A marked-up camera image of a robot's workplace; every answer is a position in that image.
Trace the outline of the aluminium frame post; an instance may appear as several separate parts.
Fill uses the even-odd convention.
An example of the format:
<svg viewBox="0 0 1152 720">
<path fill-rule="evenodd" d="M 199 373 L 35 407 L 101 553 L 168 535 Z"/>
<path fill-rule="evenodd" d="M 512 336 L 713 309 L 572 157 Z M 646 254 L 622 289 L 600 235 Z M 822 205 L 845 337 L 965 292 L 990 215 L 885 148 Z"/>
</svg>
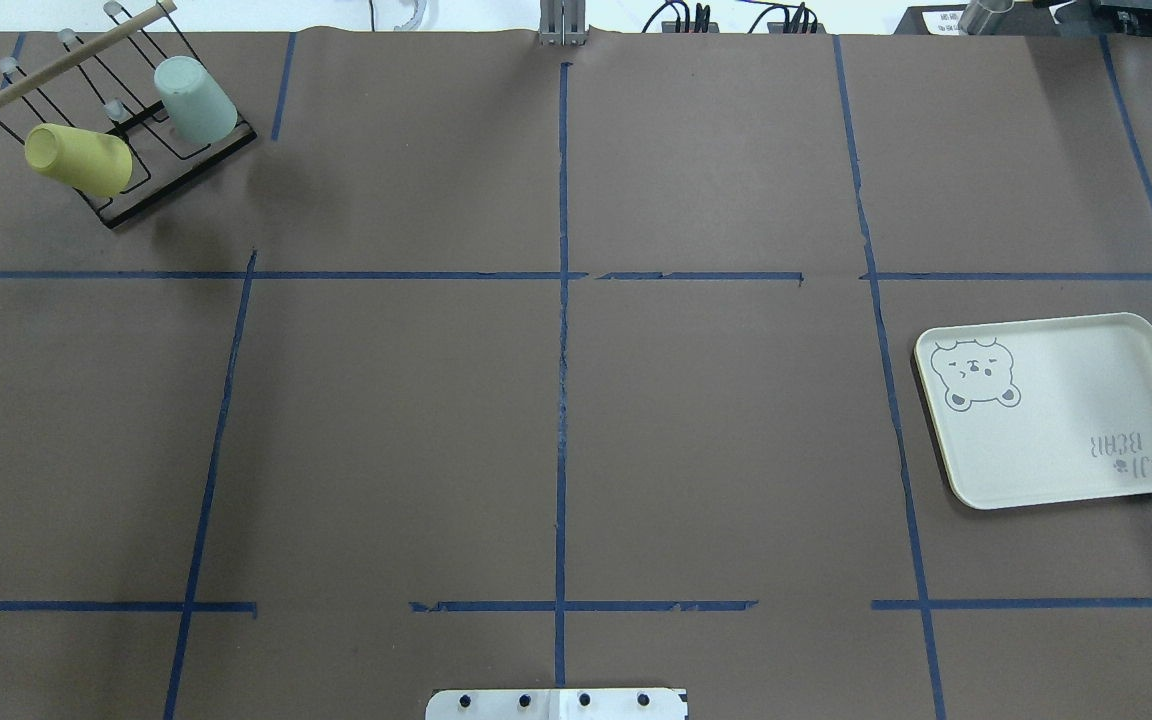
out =
<svg viewBox="0 0 1152 720">
<path fill-rule="evenodd" d="M 541 0 L 538 26 L 543 47 L 577 47 L 588 41 L 585 0 Z"/>
</svg>

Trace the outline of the yellow plastic cup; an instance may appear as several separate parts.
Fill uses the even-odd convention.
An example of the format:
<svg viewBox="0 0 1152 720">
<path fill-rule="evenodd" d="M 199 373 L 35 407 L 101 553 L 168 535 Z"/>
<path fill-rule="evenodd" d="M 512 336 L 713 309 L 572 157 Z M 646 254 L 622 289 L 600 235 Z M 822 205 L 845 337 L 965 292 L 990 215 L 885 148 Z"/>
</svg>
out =
<svg viewBox="0 0 1152 720">
<path fill-rule="evenodd" d="M 111 199 L 131 184 L 132 151 L 115 135 L 54 123 L 26 135 L 28 167 L 81 192 Z"/>
</svg>

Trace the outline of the lower power adapter box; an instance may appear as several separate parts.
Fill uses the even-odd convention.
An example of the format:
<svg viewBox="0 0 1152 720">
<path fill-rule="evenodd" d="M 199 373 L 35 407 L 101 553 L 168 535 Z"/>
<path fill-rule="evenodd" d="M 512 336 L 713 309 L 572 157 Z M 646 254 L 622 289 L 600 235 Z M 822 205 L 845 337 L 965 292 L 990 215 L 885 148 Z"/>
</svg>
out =
<svg viewBox="0 0 1152 720">
<path fill-rule="evenodd" d="M 765 29 L 770 35 L 818 35 L 824 32 L 823 23 L 814 10 L 804 3 L 773 6 L 773 13 L 780 13 L 780 20 L 768 20 Z"/>
</svg>

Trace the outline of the upper power adapter box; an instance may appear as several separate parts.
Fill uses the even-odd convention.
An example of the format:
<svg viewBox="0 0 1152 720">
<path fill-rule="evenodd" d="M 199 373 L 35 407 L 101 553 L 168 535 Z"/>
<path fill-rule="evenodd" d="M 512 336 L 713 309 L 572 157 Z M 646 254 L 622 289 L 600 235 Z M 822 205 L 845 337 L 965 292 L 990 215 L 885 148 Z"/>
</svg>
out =
<svg viewBox="0 0 1152 720">
<path fill-rule="evenodd" d="M 660 20 L 660 32 L 667 35 L 704 35 L 721 31 L 712 17 L 712 5 L 708 3 L 685 3 L 685 1 L 660 3 L 643 26 L 644 33 L 647 32 L 649 24 L 657 18 Z"/>
</svg>

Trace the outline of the cream bear tray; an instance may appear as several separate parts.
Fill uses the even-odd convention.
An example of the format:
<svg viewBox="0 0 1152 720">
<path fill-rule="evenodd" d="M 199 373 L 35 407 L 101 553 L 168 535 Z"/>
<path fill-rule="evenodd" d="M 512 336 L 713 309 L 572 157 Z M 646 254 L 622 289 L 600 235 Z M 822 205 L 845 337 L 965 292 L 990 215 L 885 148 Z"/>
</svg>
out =
<svg viewBox="0 0 1152 720">
<path fill-rule="evenodd" d="M 1134 313 L 924 331 L 948 487 L 998 510 L 1152 493 L 1152 324 Z"/>
</svg>

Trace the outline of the power adapter box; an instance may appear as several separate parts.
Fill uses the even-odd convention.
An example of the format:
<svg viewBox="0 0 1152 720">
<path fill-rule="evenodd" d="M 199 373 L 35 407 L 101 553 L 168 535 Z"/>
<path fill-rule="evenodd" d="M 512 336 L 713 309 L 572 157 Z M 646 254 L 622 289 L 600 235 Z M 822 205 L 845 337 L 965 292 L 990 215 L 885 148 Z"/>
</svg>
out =
<svg viewBox="0 0 1152 720">
<path fill-rule="evenodd" d="M 708 3 L 685 3 L 685 1 L 660 3 L 643 26 L 644 33 L 647 32 L 649 24 L 657 18 L 660 20 L 660 32 L 667 35 L 704 35 L 721 31 L 712 17 L 712 5 Z"/>
<path fill-rule="evenodd" d="M 823 23 L 814 10 L 804 3 L 773 6 L 773 13 L 780 13 L 780 20 L 768 20 L 765 29 L 770 35 L 818 35 L 824 32 Z"/>
</svg>

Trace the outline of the steel cylinder weight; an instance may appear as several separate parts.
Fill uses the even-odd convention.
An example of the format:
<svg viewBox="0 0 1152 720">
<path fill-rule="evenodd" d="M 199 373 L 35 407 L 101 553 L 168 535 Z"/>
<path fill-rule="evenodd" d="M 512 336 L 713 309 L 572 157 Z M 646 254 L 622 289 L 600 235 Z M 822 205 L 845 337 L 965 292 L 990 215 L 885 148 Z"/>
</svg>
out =
<svg viewBox="0 0 1152 720">
<path fill-rule="evenodd" d="M 1011 0 L 970 0 L 957 18 L 957 31 L 965 36 L 996 35 L 1014 6 Z"/>
</svg>

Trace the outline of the pale green plastic cup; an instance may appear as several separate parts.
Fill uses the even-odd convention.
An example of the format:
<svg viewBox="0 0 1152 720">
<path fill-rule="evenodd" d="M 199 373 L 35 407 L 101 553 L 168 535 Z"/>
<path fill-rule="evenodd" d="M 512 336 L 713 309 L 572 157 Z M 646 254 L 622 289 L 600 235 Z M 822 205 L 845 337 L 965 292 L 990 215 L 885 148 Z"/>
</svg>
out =
<svg viewBox="0 0 1152 720">
<path fill-rule="evenodd" d="M 184 141 L 212 143 L 227 137 L 238 123 L 236 105 L 192 56 L 170 56 L 157 65 L 156 91 L 175 131 Z"/>
</svg>

